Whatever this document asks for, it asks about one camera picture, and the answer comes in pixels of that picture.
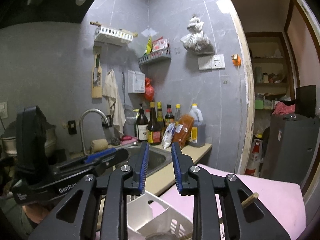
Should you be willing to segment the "person's right hand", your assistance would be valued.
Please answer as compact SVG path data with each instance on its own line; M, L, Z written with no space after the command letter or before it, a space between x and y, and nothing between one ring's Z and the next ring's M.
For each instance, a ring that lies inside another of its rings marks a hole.
M42 206L38 203L23 205L22 210L26 216L36 224L40 224L52 211L52 209L48 208L47 206Z

